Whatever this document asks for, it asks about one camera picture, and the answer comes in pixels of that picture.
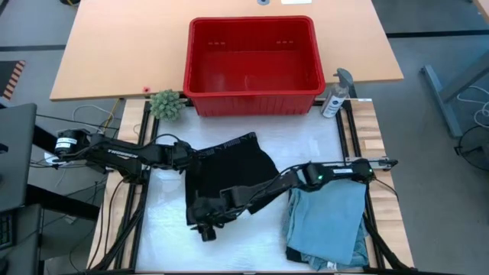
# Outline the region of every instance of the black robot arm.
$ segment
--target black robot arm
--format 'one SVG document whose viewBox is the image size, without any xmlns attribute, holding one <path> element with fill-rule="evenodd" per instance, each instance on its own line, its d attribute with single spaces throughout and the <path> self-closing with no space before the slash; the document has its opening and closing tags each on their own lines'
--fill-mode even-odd
<svg viewBox="0 0 489 275">
<path fill-rule="evenodd" d="M 173 145 L 149 143 L 140 146 L 78 129 L 60 132 L 54 152 L 60 162 L 87 160 L 119 171 L 125 182 L 142 184 L 142 165 L 182 171 L 189 166 L 193 151 L 180 139 Z"/>
<path fill-rule="evenodd" d="M 194 229 L 199 230 L 203 241 L 212 241 L 216 238 L 214 226 L 219 228 L 234 220 L 259 199 L 281 194 L 292 188 L 314 192 L 332 180 L 351 179 L 369 184 L 374 178 L 370 162 L 365 159 L 345 166 L 305 163 L 264 183 L 221 190 L 219 198 L 198 197 L 187 209 L 187 217 L 197 225 Z"/>
</svg>

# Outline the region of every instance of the green plant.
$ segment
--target green plant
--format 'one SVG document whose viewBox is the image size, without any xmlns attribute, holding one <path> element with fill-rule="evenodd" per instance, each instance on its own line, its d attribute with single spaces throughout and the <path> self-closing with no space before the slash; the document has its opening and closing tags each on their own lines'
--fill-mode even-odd
<svg viewBox="0 0 489 275">
<path fill-rule="evenodd" d="M 151 114 L 164 121 L 176 121 L 180 117 L 180 109 L 185 106 L 180 93 L 171 89 L 151 96 Z"/>
</svg>

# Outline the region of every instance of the folded blue shirt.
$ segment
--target folded blue shirt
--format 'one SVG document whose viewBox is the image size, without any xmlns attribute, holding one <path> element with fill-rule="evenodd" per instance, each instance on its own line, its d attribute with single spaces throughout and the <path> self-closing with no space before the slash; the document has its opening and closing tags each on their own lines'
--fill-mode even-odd
<svg viewBox="0 0 489 275">
<path fill-rule="evenodd" d="M 335 180 L 319 191 L 291 191 L 285 224 L 287 247 L 350 265 L 365 206 L 366 185 Z"/>
<path fill-rule="evenodd" d="M 329 260 L 324 260 L 319 257 L 313 257 L 308 254 L 301 253 L 301 259 L 308 262 L 309 265 L 314 270 L 330 269 L 330 270 L 347 270 L 353 267 L 364 267 L 368 265 L 368 253 L 367 246 L 365 245 L 365 237 L 368 236 L 367 229 L 363 219 L 360 223 L 360 228 L 358 229 L 357 238 L 355 240 L 355 247 L 353 248 L 353 255 L 350 264 L 337 264 L 330 262 Z"/>
</svg>

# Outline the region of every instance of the white work surface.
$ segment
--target white work surface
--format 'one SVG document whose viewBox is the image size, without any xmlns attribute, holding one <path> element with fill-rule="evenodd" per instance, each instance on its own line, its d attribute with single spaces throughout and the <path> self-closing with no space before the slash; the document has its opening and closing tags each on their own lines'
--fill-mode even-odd
<svg viewBox="0 0 489 275">
<path fill-rule="evenodd" d="M 319 107 L 304 116 L 202 118 L 184 108 L 176 122 L 162 121 L 158 134 L 175 134 L 192 148 L 203 149 L 251 131 L 279 171 L 308 161 L 342 159 L 334 118 L 324 118 Z M 162 137 L 158 144 L 172 144 Z M 185 176 L 153 170 L 138 252 L 137 271 L 311 271 L 288 261 L 282 234 L 287 194 L 254 215 L 248 212 L 223 229 L 215 241 L 202 242 L 186 225 Z"/>
</svg>

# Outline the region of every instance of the wooden table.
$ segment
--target wooden table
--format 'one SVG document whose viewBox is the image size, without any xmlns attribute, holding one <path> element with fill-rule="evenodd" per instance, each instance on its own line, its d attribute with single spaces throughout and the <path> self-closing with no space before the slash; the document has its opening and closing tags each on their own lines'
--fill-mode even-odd
<svg viewBox="0 0 489 275">
<path fill-rule="evenodd" d="M 484 16 L 484 19 L 489 22 L 489 0 L 475 0 L 475 4 Z"/>
<path fill-rule="evenodd" d="M 361 152 L 363 157 L 382 157 L 385 156 L 384 144 L 382 141 L 381 131 L 377 123 L 377 117 L 375 115 L 374 105 L 372 102 L 359 102 L 352 100 L 353 116 L 355 118 L 355 124 L 357 128 L 358 139 L 360 141 Z M 144 100 L 132 99 L 126 102 L 124 115 L 121 121 L 121 128 L 119 131 L 118 139 L 123 141 L 129 141 L 133 143 L 138 142 L 138 136 L 133 132 L 134 126 L 141 123 L 143 115 Z M 347 137 L 348 148 L 353 148 L 351 145 L 351 136 L 348 129 L 348 122 L 345 121 L 345 133 Z M 151 127 L 148 128 L 146 136 L 149 137 Z M 379 180 L 389 184 L 393 187 L 393 181 L 390 176 L 390 172 L 375 171 Z M 107 232 L 108 221 L 108 204 L 115 187 L 121 180 L 121 176 L 118 173 L 112 173 L 108 177 L 107 187 L 105 191 L 104 207 L 101 211 L 104 211 L 104 228 L 102 228 L 102 245 L 98 254 L 94 260 L 94 264 L 97 264 L 103 257 L 103 244 L 105 243 L 105 234 Z M 371 198 L 374 207 L 374 214 L 377 220 L 377 230 L 387 242 L 392 251 L 399 257 L 399 259 L 408 266 L 413 266 L 413 259 L 410 252 L 410 247 L 407 242 L 406 232 L 404 230 L 403 218 L 400 214 L 399 203 L 396 200 L 396 196 L 385 187 L 380 186 L 378 183 L 373 182 L 371 184 Z M 110 248 L 116 238 L 117 230 L 121 222 L 121 217 L 124 214 L 126 198 L 128 195 L 128 184 L 123 184 L 119 187 L 115 194 L 115 199 L 112 205 L 111 215 L 111 227 L 108 230 L 108 247 Z M 100 216 L 97 223 L 96 232 L 94 234 L 92 249 L 90 251 L 89 259 L 92 259 L 97 243 L 99 242 L 100 233 Z M 125 255 L 122 267 L 128 267 L 130 251 L 132 245 L 132 235 L 128 239 L 125 246 Z M 375 267 L 375 255 L 371 249 L 371 240 L 368 239 L 368 252 L 371 260 L 371 266 Z"/>
<path fill-rule="evenodd" d="M 189 23 L 198 17 L 307 15 L 314 20 L 325 80 L 339 67 L 356 82 L 400 80 L 403 74 L 370 0 L 84 0 L 51 100 L 143 96 L 181 90 Z"/>
</svg>

